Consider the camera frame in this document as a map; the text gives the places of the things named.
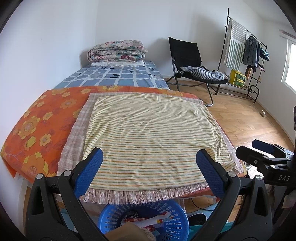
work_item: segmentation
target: blue laundry basket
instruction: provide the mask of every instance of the blue laundry basket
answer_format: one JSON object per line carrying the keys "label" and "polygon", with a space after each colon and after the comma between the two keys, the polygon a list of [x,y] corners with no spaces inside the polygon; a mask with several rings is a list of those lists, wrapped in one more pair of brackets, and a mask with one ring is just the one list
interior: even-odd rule
{"label": "blue laundry basket", "polygon": [[157,228],[160,233],[156,241],[186,241],[189,234],[189,222],[186,213],[174,200],[166,200],[144,204],[107,205],[98,220],[98,228],[102,233],[120,227],[123,215],[135,210],[141,218],[152,218],[165,211],[171,212],[173,218]]}

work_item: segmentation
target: ceiling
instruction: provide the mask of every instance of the ceiling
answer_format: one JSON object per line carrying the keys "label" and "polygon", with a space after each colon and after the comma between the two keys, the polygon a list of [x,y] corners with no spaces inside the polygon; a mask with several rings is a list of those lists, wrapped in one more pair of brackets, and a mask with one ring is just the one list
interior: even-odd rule
{"label": "ceiling", "polygon": [[272,21],[282,25],[291,27],[290,22],[273,0],[243,0],[256,13],[258,13],[263,20]]}

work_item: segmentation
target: screw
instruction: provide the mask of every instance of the screw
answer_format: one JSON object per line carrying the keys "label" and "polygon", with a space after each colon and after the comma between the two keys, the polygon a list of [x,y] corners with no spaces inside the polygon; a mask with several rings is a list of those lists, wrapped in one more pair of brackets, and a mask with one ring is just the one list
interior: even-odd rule
{"label": "screw", "polygon": [[256,179],[259,180],[259,181],[261,181],[261,180],[263,179],[262,176],[260,176],[260,175],[256,175],[255,177],[256,177]]}
{"label": "screw", "polygon": [[235,172],[233,172],[233,171],[228,172],[228,175],[229,175],[230,177],[236,177],[236,176],[237,176],[237,175],[235,174]]}
{"label": "screw", "polygon": [[41,179],[42,177],[43,177],[43,174],[42,174],[42,173],[39,173],[39,174],[36,176],[37,179]]}
{"label": "screw", "polygon": [[66,171],[64,171],[64,176],[66,176],[66,177],[68,177],[68,176],[70,176],[71,175],[71,170],[66,170]]}

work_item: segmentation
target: blue plaid bed sheet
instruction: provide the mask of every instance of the blue plaid bed sheet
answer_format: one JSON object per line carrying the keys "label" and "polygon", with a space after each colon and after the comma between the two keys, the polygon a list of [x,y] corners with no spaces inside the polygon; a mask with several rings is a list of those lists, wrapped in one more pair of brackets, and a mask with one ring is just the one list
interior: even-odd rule
{"label": "blue plaid bed sheet", "polygon": [[78,86],[121,85],[169,89],[152,61],[145,66],[93,67],[90,64],[59,83],[55,89]]}

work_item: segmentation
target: wooden floor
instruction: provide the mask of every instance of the wooden floor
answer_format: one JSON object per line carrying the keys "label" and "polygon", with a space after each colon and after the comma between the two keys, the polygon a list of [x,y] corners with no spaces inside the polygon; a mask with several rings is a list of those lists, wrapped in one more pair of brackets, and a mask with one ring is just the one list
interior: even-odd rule
{"label": "wooden floor", "polygon": [[[171,90],[177,90],[176,85],[169,85]],[[198,96],[205,103],[210,103],[210,96],[205,85],[198,87],[180,86],[181,92],[191,93]],[[278,144],[291,151],[294,151],[294,145],[288,138],[279,124],[265,111],[258,103],[253,104],[252,100],[247,100],[227,94],[218,93],[214,95],[211,90],[214,105],[209,107],[209,111],[215,117],[217,122],[228,135],[235,147],[244,145],[251,146],[255,139],[267,143]],[[262,117],[259,112],[265,111],[267,117]],[[193,198],[194,203],[201,208],[211,204],[203,197]],[[185,208],[188,213],[198,210],[191,199],[185,200]],[[229,222],[234,221],[240,206],[235,205],[229,217]]]}

